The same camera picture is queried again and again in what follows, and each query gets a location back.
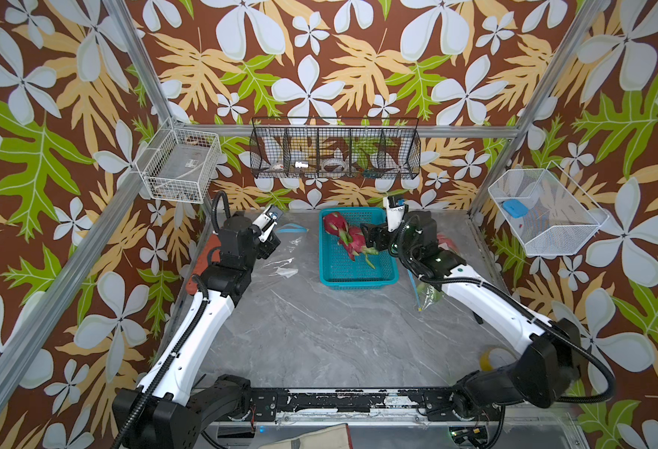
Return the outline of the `dragon fruit bag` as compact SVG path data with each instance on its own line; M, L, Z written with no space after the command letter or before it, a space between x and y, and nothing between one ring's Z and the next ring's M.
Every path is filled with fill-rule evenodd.
M333 211L323 217L323 229L329 235L340 239L347 239L350 233L350 226L343 215Z
M376 269L376 266L369 257L375 256L378 252L375 248L368 247L365 235L360 228L350 226L349 237L347 239L339 239L339 243L345 249L351 261L355 261L358 256L364 256L368 267Z

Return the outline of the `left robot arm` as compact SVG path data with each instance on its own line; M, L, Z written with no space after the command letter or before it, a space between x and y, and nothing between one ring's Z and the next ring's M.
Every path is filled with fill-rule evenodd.
M115 448L191 448L212 421L250 409L250 381L224 375L201 393L192 386L219 330L252 281L254 265L280 245L275 228L283 212L266 207L255 219L231 213L226 192L211 203L211 228L220 245L219 261L192 280L191 308L170 344L133 390L123 389L112 410L119 423Z

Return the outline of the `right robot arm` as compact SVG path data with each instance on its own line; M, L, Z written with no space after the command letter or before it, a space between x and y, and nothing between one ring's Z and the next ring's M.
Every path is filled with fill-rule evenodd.
M451 388L449 409L457 417L469 420L488 407L529 403L547 409L557 402L602 403L615 396L613 372L583 348L578 325L530 310L456 252L440 247L430 213L392 208L385 223L361 224L360 232L368 249L387 252L418 281L458 300L518 353L518 361L471 372Z

